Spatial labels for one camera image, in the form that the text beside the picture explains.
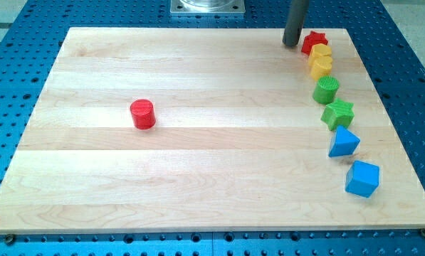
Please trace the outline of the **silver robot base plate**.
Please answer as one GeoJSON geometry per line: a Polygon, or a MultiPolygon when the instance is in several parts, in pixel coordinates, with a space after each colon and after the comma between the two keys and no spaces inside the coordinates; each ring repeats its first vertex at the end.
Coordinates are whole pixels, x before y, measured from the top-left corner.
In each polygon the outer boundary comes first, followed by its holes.
{"type": "Polygon", "coordinates": [[[243,14],[244,0],[171,0],[171,14],[243,14]]]}

